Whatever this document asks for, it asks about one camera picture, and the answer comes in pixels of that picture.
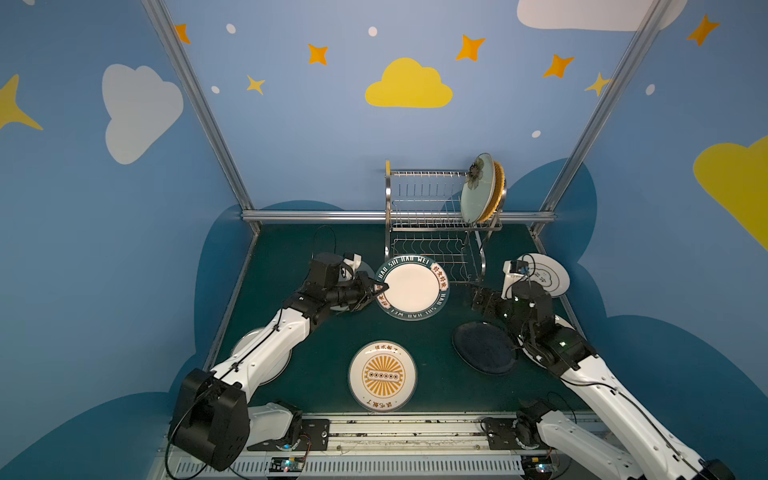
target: dish rack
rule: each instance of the dish rack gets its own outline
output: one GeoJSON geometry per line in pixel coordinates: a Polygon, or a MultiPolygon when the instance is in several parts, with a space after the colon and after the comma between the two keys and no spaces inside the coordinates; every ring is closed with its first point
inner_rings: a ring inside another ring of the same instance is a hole
{"type": "Polygon", "coordinates": [[[386,162],[384,261],[423,255],[439,263],[451,283],[479,283],[485,275],[483,246],[502,229],[502,198],[483,223],[462,219],[465,170],[391,170],[386,162]]]}

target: green tabletop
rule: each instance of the green tabletop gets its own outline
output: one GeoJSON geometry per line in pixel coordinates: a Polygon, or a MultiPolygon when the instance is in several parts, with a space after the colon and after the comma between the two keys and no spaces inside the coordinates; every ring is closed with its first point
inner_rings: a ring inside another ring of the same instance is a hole
{"type": "MultiPolygon", "coordinates": [[[[224,334],[218,362],[231,354],[240,337],[265,326],[283,300],[301,285],[317,227],[264,226],[224,334]]],[[[333,225],[333,230],[338,238],[337,253],[359,253],[374,270],[383,263],[383,225],[333,225]]],[[[315,247],[317,252],[333,251],[333,235],[327,228],[318,232],[315,247]]],[[[535,251],[525,226],[505,225],[486,246],[484,285],[500,290],[504,261],[535,251]]],[[[545,398],[550,391],[564,396],[574,409],[587,408],[555,377],[522,354],[505,376],[488,376],[467,365],[453,349],[451,334],[463,323],[482,319],[472,311],[470,301],[469,287],[454,285],[448,305],[434,317],[418,322],[395,319],[376,302],[362,312],[333,316],[293,349],[283,374],[259,387],[250,404],[282,399],[304,412],[366,412],[349,391],[349,363],[367,343],[389,340],[409,351],[418,373],[416,390],[402,412],[510,412],[520,406],[520,400],[545,398]]],[[[565,317],[557,300],[555,312],[565,317]]],[[[566,408],[556,396],[551,401],[560,409],[566,408]]]]}

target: blue wall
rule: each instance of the blue wall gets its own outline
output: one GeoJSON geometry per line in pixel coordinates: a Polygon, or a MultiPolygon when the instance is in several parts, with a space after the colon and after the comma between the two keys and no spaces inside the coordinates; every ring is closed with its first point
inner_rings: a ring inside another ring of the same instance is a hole
{"type": "MultiPolygon", "coordinates": [[[[257,208],[312,200],[382,210],[385,159],[393,168],[465,169],[489,151],[512,185],[568,156],[598,100],[585,89],[598,72],[611,76],[632,36],[532,28],[506,0],[167,5],[174,23],[186,25],[184,47],[257,208]],[[456,60],[463,35],[485,38],[477,61],[456,60]],[[309,63],[309,44],[328,47],[327,65],[309,63]],[[543,77],[553,55],[574,58],[563,78],[543,77]],[[453,91],[450,103],[367,103],[366,89],[398,58],[436,69],[453,91]],[[249,76],[264,81],[263,94],[247,90],[249,76]]],[[[536,197],[557,175],[547,172],[536,197]]],[[[538,207],[529,198],[505,205],[538,207]]]]}
{"type": "Polygon", "coordinates": [[[110,65],[179,85],[138,0],[3,2],[0,49],[0,478],[143,478],[252,233],[186,98],[133,163],[108,149],[110,65]]]}
{"type": "Polygon", "coordinates": [[[768,251],[699,184],[694,162],[768,135],[767,22],[758,0],[689,3],[542,233],[611,368],[672,432],[748,480],[768,468],[768,251]],[[720,26],[699,46],[687,38],[705,15],[720,26]]]}

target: orange sunburst design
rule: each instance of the orange sunburst design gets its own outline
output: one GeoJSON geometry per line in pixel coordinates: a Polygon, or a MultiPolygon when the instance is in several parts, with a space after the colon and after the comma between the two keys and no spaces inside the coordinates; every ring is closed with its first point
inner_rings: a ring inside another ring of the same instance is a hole
{"type": "Polygon", "coordinates": [[[391,355],[377,355],[362,369],[362,381],[371,394],[385,399],[402,389],[405,380],[402,364],[391,355]]]}

